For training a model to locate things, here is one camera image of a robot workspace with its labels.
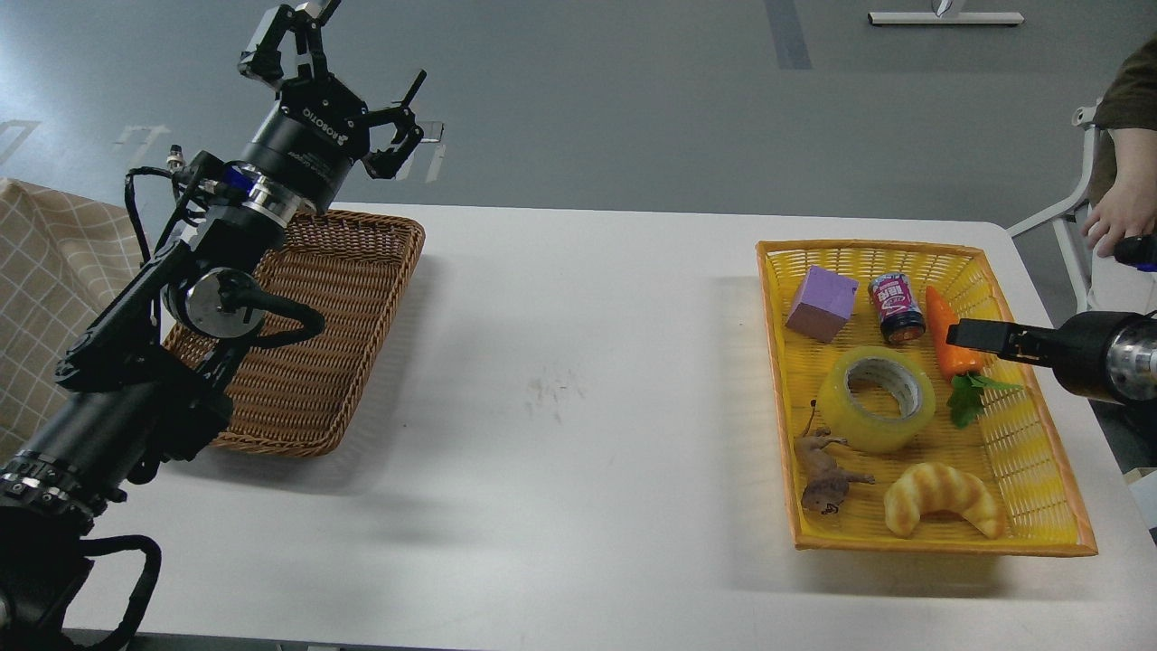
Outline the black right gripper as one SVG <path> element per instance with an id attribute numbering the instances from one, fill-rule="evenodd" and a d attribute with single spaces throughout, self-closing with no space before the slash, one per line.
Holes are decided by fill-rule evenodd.
<path id="1" fill-rule="evenodd" d="M 1123 321 L 1125 312 L 1082 312 L 1055 331 L 1059 343 L 1052 370 L 1062 389 L 1099 402 L 1123 404 L 1108 371 L 1110 347 Z M 946 343 L 1030 365 L 1045 365 L 1053 338 L 1054 330 L 1012 321 L 961 318 L 946 328 Z"/>

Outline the person's hand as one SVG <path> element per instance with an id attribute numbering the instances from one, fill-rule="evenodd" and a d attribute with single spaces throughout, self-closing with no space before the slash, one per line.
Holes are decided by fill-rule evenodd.
<path id="1" fill-rule="evenodd" d="M 1096 256 L 1115 256 L 1117 243 L 1154 234 L 1156 182 L 1141 176 L 1119 176 L 1095 210 L 1088 215 L 1082 234 Z"/>

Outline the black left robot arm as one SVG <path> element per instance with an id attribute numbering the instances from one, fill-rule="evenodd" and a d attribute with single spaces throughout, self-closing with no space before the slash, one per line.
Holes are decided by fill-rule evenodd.
<path id="1" fill-rule="evenodd" d="M 143 259 L 62 354 L 67 400 L 3 463 L 3 649 L 74 650 L 62 630 L 95 560 L 140 552 L 127 609 L 96 650 L 134 638 L 159 582 L 150 537 L 91 537 L 163 463 L 215 439 L 293 454 L 334 447 L 420 256 L 413 220 L 332 210 L 355 165 L 388 180 L 423 140 L 408 94 L 373 110 L 330 71 L 322 31 L 338 5 L 277 5 L 239 56 L 274 106 L 239 160 L 200 151 L 128 169 L 128 225 Z"/>

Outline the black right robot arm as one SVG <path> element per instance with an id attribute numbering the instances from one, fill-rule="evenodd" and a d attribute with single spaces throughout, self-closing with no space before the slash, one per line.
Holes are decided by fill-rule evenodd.
<path id="1" fill-rule="evenodd" d="M 1082 312 L 1057 328 L 963 318 L 946 342 L 997 358 L 1049 368 L 1074 395 L 1108 404 L 1154 404 L 1156 321 L 1152 315 Z"/>

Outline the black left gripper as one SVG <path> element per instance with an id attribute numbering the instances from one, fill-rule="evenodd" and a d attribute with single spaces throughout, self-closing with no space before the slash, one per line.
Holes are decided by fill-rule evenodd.
<path id="1" fill-rule="evenodd" d="M 392 180 L 425 135 L 410 104 L 428 71 L 418 71 L 401 99 L 375 110 L 332 77 L 320 30 L 340 5 L 277 5 L 264 13 L 237 62 L 242 77 L 278 91 L 277 106 L 239 160 L 305 199 L 315 213 L 329 210 L 358 160 L 373 180 Z M 283 69 L 282 45 L 290 34 L 294 77 Z M 393 133 L 384 148 L 373 148 L 371 132 L 379 127 L 392 127 Z"/>

